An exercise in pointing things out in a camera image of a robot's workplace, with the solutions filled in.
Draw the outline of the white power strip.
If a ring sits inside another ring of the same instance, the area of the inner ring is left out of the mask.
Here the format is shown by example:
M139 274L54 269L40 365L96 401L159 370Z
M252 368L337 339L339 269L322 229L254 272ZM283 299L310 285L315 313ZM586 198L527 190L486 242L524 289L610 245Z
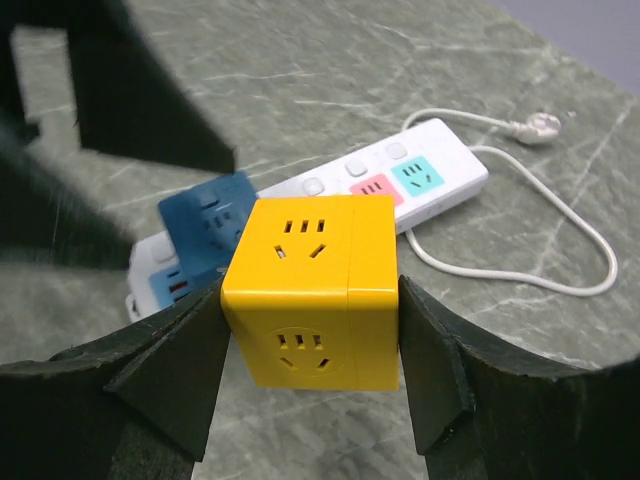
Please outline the white power strip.
M390 195L397 233L471 199L488 170L438 119L356 150L261 191L258 198L329 195ZM163 231L132 248L125 299L136 322L197 290L186 279L173 243Z

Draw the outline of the yellow cube socket adapter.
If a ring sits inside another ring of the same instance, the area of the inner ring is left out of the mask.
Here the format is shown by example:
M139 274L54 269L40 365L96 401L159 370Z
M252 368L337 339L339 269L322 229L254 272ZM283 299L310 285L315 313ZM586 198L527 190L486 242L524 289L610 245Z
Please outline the yellow cube socket adapter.
M391 196L264 198L221 304L258 386L395 391L398 287Z

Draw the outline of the blue cube socket adapter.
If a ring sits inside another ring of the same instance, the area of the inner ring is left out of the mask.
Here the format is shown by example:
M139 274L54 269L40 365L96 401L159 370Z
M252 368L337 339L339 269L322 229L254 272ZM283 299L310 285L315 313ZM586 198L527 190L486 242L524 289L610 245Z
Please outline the blue cube socket adapter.
M161 200L181 270L199 289L228 268L257 199L245 173L219 176Z

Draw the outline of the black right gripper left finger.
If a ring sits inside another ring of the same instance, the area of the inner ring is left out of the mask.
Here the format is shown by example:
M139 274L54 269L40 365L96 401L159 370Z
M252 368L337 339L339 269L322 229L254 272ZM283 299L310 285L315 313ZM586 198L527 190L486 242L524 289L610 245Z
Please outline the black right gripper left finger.
M230 329L213 284L45 361L1 368L5 479L188 479Z

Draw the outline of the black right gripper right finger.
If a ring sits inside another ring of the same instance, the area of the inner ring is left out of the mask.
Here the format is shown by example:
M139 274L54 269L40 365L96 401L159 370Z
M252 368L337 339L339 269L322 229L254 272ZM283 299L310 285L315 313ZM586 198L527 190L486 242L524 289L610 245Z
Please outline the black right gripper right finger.
M432 479L635 479L639 363L585 370L517 347L399 280L400 354Z

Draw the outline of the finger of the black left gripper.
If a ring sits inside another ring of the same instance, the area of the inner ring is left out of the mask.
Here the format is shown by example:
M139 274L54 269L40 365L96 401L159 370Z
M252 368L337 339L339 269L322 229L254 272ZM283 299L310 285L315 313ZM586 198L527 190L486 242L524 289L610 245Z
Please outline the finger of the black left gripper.
M125 270L134 238L46 167L1 114L1 261Z
M75 1L66 27L80 144L216 173L234 150L163 68L122 1Z

